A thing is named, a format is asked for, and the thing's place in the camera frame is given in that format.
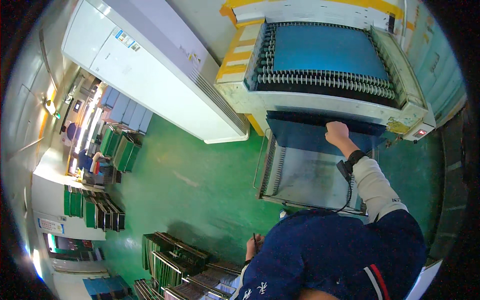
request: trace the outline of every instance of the floor-standing air conditioner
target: floor-standing air conditioner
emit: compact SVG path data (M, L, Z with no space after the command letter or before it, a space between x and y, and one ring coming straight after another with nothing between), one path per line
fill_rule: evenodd
M208 144L248 139L213 87L219 66L164 0L80 0L62 53Z

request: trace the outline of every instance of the white wall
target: white wall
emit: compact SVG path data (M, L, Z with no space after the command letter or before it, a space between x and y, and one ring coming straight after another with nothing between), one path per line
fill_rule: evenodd
M59 216L63 213L63 192L64 184L76 187L83 187L79 182L72 180L72 177L65 176L66 162L61 160L61 153L50 148L43 155L40 163L32 176L32 208L34 221L43 218L59 222ZM104 240L105 233L101 229L87 228L83 219L79 217L68 217L64 224L65 234L63 236L81 240ZM47 232L37 228L37 232Z

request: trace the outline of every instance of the black cable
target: black cable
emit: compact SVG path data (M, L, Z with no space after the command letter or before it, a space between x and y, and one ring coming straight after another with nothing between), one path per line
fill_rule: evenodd
M337 214L339 212L341 212L342 210L345 209L345 207L347 207L347 205L350 203L350 200L352 199L352 179L350 179L350 181L348 182L348 193L347 193L347 203L345 203L345 205L340 208L339 210L335 210L333 213L334 214Z

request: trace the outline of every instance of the hand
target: hand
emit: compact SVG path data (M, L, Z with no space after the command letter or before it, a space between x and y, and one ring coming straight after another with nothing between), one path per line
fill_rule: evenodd
M257 240L258 250L262 247L264 243L264 236L260 234L255 235L255 239ZM245 261L252 259L255 256L255 241L253 240L253 236L247 242L247 254L245 255Z
M325 133L325 139L327 142L340 149L346 158L348 158L355 150L359 150L359 148L348 137L348 127L344 123L338 121L328 122L326 127L327 133Z
M327 133L325 133L325 139L330 144L337 146L338 148L350 140L348 137L348 127L339 121L328 122L326 124Z

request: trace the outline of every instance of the warning sticker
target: warning sticker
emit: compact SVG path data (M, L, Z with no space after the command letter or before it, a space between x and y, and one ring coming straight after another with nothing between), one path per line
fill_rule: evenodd
M119 30L117 34L115 35L115 38L122 42L127 48L131 48L135 52L137 52L140 49L140 45L135 42L135 40L130 37L128 34L126 34L123 30Z

